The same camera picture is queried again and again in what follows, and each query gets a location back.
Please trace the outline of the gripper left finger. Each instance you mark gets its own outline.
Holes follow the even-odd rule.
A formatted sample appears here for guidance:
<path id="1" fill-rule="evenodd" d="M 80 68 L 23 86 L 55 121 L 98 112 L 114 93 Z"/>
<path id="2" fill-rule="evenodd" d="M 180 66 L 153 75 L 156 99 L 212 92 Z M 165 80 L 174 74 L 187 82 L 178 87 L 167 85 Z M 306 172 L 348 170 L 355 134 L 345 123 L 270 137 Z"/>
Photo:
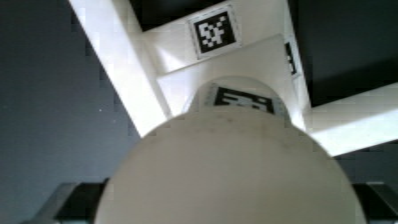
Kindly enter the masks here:
<path id="1" fill-rule="evenodd" d="M 105 182 L 59 185 L 34 217 L 20 224 L 94 224 Z"/>

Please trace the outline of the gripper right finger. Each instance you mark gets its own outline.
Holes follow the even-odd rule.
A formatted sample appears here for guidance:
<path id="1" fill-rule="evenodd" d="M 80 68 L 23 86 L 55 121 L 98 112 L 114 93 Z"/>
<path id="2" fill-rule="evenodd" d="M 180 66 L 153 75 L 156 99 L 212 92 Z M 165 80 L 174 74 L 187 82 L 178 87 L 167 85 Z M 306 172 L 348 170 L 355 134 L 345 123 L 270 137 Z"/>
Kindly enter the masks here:
<path id="1" fill-rule="evenodd" d="M 398 193 L 382 182 L 354 183 L 368 224 L 398 224 Z"/>

